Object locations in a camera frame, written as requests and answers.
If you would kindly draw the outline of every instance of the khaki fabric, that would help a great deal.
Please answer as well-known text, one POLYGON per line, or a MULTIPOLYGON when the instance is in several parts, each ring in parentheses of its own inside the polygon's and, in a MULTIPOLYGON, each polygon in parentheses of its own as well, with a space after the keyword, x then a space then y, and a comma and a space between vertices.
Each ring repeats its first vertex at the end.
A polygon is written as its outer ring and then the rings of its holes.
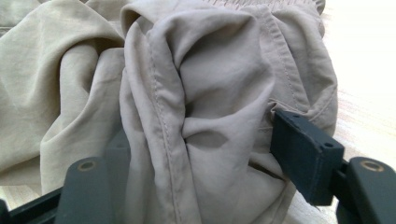
POLYGON ((275 109, 332 134, 322 1, 54 0, 0 38, 0 185, 59 188, 121 126, 125 223, 281 223, 275 109))
POLYGON ((0 37, 38 6, 40 6, 40 2, 37 0, 0 1, 0 37))

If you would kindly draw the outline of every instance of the fabric fold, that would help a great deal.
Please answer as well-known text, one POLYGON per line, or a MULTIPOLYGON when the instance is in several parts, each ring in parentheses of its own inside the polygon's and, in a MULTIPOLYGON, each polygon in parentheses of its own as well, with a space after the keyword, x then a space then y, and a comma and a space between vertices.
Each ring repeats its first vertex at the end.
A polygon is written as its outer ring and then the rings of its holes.
POLYGON ((122 126, 124 223, 281 223, 295 188, 269 150, 274 110, 327 133, 335 125, 323 6, 38 6, 0 38, 0 184, 57 189, 68 166, 102 156, 122 126))

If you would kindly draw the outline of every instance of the metal rivet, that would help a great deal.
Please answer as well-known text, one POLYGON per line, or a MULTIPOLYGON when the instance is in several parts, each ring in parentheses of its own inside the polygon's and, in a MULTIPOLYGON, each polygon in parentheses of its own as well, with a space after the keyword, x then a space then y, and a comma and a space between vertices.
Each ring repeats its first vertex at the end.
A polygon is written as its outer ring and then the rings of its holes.
POLYGON ((95 168, 96 162, 95 161, 84 161, 78 165, 78 169, 81 172, 90 171, 91 169, 95 168))
POLYGON ((384 171, 384 167, 374 161, 361 161, 361 166, 374 172, 384 171))

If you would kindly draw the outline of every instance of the seam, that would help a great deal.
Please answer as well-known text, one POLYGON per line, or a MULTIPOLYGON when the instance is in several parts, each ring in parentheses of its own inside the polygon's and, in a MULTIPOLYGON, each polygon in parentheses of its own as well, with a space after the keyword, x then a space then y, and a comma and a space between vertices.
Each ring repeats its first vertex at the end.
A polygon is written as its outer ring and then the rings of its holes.
POLYGON ((172 153, 170 153, 170 151, 169 151, 169 147, 170 147, 170 143, 169 143, 169 131, 168 131, 168 126, 166 125, 166 121, 165 121, 165 119, 163 118, 163 106, 162 106, 162 104, 160 103, 160 100, 159 100, 159 96, 158 96, 158 90, 157 90, 157 83, 158 83, 158 81, 157 81, 157 78, 156 78, 156 76, 155 76, 155 74, 156 74, 156 67, 155 67, 155 63, 154 63, 154 59, 153 59, 153 56, 152 56, 152 49, 151 49, 151 45, 150 45, 150 43, 149 43, 149 41, 148 41, 148 51, 149 51, 149 56, 150 56, 150 63, 151 63, 151 69, 152 69, 152 71, 151 71, 151 77, 152 77, 152 84, 153 84, 153 91, 154 91, 154 98, 155 98, 155 103, 156 103, 156 105, 157 105, 157 107, 158 107, 158 110, 159 110, 159 113, 157 114, 157 116, 158 116, 158 118, 160 119, 160 121, 163 123, 163 127, 165 128, 165 139, 166 139, 166 141, 165 141, 165 144, 164 144, 164 146, 165 146, 165 151, 166 151, 166 155, 167 155, 167 157, 168 157, 168 169, 169 169, 169 173, 170 173, 170 187, 171 187, 171 195, 172 195, 172 198, 173 198, 173 200, 175 200, 175 204, 176 204, 176 210, 177 210, 177 212, 175 213, 175 215, 176 215, 176 218, 178 218, 179 219, 179 221, 180 221, 180 223, 183 223, 182 222, 182 219, 181 219, 181 214, 180 214, 180 210, 179 210, 179 206, 178 206, 178 200, 177 200, 177 194, 175 193, 175 190, 174 190, 174 172, 172 172, 172 165, 171 165, 171 161, 172 161, 172 153))
POLYGON ((320 117, 320 115, 322 115, 326 110, 329 109, 329 105, 330 105, 330 103, 332 102, 332 99, 334 98, 336 91, 337 91, 337 88, 334 88, 334 89, 332 90, 332 97, 330 97, 330 99, 329 99, 329 100, 327 101, 327 103, 323 106, 323 108, 322 108, 321 110, 319 110, 319 112, 318 112, 312 119, 310 119, 309 121, 315 122, 315 120, 318 119, 318 118, 320 117))
MULTIPOLYGON (((274 36, 273 36, 273 34, 272 34, 272 32, 271 32, 271 30, 270 30, 270 28, 269 28, 267 22, 263 22, 263 21, 264 21, 263 12, 262 12, 260 15, 261 15, 261 17, 262 17, 262 22, 261 22, 261 24, 263 24, 263 25, 265 26, 265 28, 267 29, 269 35, 271 36, 271 39, 272 39, 273 44, 275 45, 276 42, 275 42, 274 36)), ((277 48, 276 48, 276 55, 277 55, 278 59, 281 61, 281 63, 282 63, 283 71, 284 71, 284 74, 286 75, 286 78, 287 78, 287 80, 288 80, 289 89, 290 89, 290 91, 291 91, 291 97, 293 98, 294 105, 296 106, 296 109, 300 110, 300 107, 299 107, 298 104, 297 104, 297 100, 296 100, 296 97, 295 97, 295 94, 294 94, 294 90, 293 90, 293 88, 292 88, 292 86, 291 86, 290 75, 289 75, 288 69, 286 68, 285 62, 284 62, 284 60, 282 60, 282 57, 280 56, 279 50, 278 50, 277 48)))
POLYGON ((283 102, 281 102, 281 101, 278 101, 277 99, 274 99, 274 98, 271 98, 271 97, 269 98, 269 102, 270 102, 270 103, 276 103, 276 104, 285 106, 289 111, 292 111, 292 112, 306 114, 306 113, 304 113, 303 111, 300 111, 300 110, 298 110, 298 109, 296 109, 296 108, 293 108, 293 107, 291 107, 290 105, 286 105, 285 103, 283 103, 283 102))

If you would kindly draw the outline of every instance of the beige pants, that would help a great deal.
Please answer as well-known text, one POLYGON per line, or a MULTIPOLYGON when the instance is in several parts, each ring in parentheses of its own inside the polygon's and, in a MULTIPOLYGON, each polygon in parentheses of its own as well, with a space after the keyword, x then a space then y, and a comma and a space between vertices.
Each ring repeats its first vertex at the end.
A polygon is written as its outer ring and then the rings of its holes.
POLYGON ((0 38, 0 185, 59 188, 122 125, 126 223, 280 223, 293 187, 275 109, 328 133, 336 79, 322 2, 79 1, 0 38))

